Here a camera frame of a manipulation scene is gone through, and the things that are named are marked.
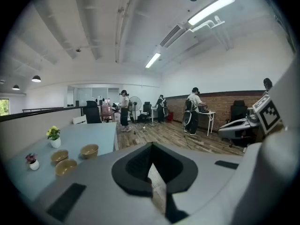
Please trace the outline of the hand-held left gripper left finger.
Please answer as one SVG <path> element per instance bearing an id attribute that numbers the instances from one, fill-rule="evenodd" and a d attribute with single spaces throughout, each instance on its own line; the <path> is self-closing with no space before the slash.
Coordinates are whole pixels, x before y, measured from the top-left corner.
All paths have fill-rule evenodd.
<path id="1" fill-rule="evenodd" d="M 113 164 L 138 148 L 133 146 L 84 160 L 47 186 L 35 204 L 40 210 L 48 210 L 69 186 L 78 183 L 86 189 L 67 215 L 67 225 L 164 225 L 165 217 L 150 198 L 127 194 L 112 177 Z"/>

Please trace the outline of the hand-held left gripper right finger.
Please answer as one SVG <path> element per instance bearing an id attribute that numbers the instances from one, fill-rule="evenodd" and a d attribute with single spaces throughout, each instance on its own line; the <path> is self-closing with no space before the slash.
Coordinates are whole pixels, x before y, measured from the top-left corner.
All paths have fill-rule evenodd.
<path id="1" fill-rule="evenodd" d="M 192 160 L 197 166 L 193 184 L 179 193 L 172 193 L 177 210 L 187 213 L 179 225 L 231 225 L 241 193 L 235 188 L 227 191 L 232 176 L 242 162 L 242 156 L 214 154 L 182 149 L 168 144 L 156 146 Z"/>

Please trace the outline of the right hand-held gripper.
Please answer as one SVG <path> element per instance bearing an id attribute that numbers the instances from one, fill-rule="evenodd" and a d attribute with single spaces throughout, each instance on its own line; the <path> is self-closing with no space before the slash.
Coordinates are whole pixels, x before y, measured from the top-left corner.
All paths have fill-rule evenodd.
<path id="1" fill-rule="evenodd" d="M 282 130 L 282 120 L 269 94 L 264 94 L 248 110 L 246 118 L 223 125 L 218 135 L 233 145 L 247 147 L 257 135 L 270 135 Z"/>

